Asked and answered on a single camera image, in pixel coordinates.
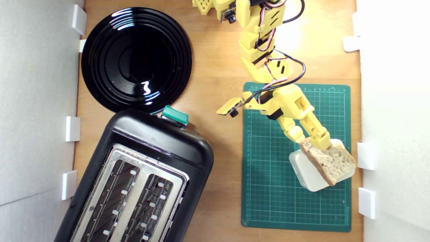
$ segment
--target white container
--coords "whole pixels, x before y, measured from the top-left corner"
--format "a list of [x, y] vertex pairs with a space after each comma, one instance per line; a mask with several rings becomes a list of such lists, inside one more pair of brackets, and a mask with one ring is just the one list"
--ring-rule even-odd
[[[330, 141], [332, 143], [342, 143], [340, 140]], [[307, 159], [306, 155], [303, 154], [301, 150], [291, 153], [289, 160], [302, 187], [308, 189], [311, 192], [317, 192], [329, 186], [329, 184], [324, 180], [323, 176], [318, 172], [316, 167]], [[339, 178], [336, 183], [352, 177], [354, 172], [355, 169]]]

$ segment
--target bread crust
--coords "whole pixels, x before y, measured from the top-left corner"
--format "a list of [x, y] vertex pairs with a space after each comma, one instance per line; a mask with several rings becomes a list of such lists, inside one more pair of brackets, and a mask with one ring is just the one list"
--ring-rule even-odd
[[321, 164], [309, 153], [309, 148], [307, 148], [305, 145], [306, 143], [309, 142], [309, 137], [304, 139], [303, 141], [301, 141], [299, 143], [299, 147], [300, 150], [303, 152], [303, 154], [306, 155], [307, 159], [312, 162], [313, 166], [318, 170], [318, 172], [321, 174], [321, 176], [323, 177], [323, 179], [327, 182], [327, 184], [329, 186], [334, 186], [336, 185], [335, 183], [333, 183], [329, 177], [327, 176], [327, 174], [325, 173], [323, 167], [321, 166]]

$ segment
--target white wall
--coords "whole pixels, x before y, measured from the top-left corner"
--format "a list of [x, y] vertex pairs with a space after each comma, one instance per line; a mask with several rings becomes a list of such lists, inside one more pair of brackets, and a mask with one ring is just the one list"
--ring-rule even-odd
[[69, 201], [66, 116], [76, 115], [80, 35], [73, 4], [0, 0], [0, 241], [52, 241]]
[[428, 1], [357, 0], [362, 41], [362, 141], [376, 170], [376, 219], [365, 242], [430, 241], [430, 14]]

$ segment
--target bread slice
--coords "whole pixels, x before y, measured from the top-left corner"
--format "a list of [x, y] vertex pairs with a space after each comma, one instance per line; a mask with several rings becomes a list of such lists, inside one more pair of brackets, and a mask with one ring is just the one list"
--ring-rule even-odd
[[324, 180], [334, 186], [339, 178], [354, 171], [357, 166], [357, 161], [345, 149], [340, 140], [330, 140], [331, 145], [320, 150], [310, 143], [310, 138], [300, 142], [300, 150], [306, 155], [310, 162], [321, 173]]

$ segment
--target black cable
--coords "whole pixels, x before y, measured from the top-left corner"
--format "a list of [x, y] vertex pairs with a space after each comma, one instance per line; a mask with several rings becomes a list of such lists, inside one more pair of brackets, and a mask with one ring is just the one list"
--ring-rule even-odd
[[262, 92], [274, 90], [274, 89], [277, 89], [277, 88], [280, 88], [280, 87], [284, 87], [284, 86], [293, 84], [293, 83], [297, 82], [298, 80], [300, 80], [300, 78], [302, 78], [304, 76], [304, 74], [306, 72], [306, 65], [303, 62], [301, 62], [301, 61], [299, 61], [297, 59], [294, 59], [291, 56], [289, 56], [289, 55], [287, 55], [284, 52], [281, 52], [279, 50], [275, 50], [275, 51], [283, 54], [285, 57], [291, 59], [292, 61], [301, 64], [301, 66], [303, 67], [303, 70], [301, 71], [300, 75], [298, 77], [296, 77], [294, 80], [291, 80], [291, 81], [288, 81], [288, 82], [285, 82], [285, 83], [282, 83], [282, 84], [279, 84], [279, 85], [276, 85], [276, 86], [271, 86], [271, 87], [268, 87], [268, 88], [264, 88], [264, 89], [261, 89], [261, 90], [258, 90], [256, 92], [254, 92], [247, 100], [245, 100], [245, 102], [242, 105], [245, 105], [245, 104], [249, 103], [256, 95], [258, 95], [258, 94], [260, 94]]
[[298, 13], [294, 18], [284, 20], [284, 21], [282, 22], [283, 24], [286, 24], [286, 23], [292, 22], [292, 21], [294, 21], [294, 20], [298, 19], [298, 18], [303, 14], [303, 12], [304, 12], [304, 0], [300, 0], [300, 2], [301, 2], [301, 9], [300, 9], [300, 12], [299, 12], [299, 13]]

